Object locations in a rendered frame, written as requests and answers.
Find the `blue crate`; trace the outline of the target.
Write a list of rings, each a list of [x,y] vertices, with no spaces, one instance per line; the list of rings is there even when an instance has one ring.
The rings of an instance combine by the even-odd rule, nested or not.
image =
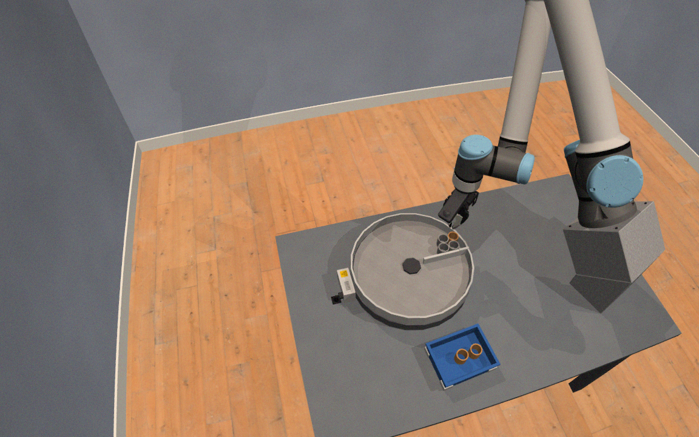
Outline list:
[[[468,357],[464,364],[457,364],[454,360],[457,351],[461,348],[469,351],[470,346],[473,344],[482,346],[482,354],[479,355],[478,359],[470,359]],[[482,375],[486,371],[488,373],[497,369],[498,359],[496,354],[494,354],[486,336],[478,325],[473,325],[463,330],[458,330],[454,334],[430,341],[425,343],[425,346],[425,354],[427,354],[434,367],[443,391]]]

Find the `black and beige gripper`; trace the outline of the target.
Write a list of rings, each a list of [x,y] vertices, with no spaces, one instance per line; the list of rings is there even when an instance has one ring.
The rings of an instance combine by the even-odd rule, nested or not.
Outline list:
[[[463,207],[458,211],[458,214],[455,216],[456,221],[454,222],[454,226],[452,226],[452,229],[456,229],[458,226],[462,225],[463,222],[465,222],[468,219],[468,216],[469,216],[468,207],[470,206],[471,203],[473,203],[472,206],[476,203],[477,198],[478,198],[478,193],[479,193],[478,191],[474,191],[472,193],[472,192],[462,192],[462,191],[459,191],[457,188],[455,188],[455,189],[458,192],[461,192],[463,194],[470,194],[470,196],[469,196],[468,200],[464,202]]]

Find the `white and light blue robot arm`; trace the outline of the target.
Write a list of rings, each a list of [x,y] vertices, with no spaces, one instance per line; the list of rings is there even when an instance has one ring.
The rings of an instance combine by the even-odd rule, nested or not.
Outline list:
[[[590,0],[525,2],[498,146],[483,135],[465,137],[453,185],[474,192],[483,176],[528,183],[535,156],[526,148],[552,27],[580,139],[564,147],[579,197],[579,224],[614,226],[635,215],[643,171],[633,159],[629,137],[620,132]]]

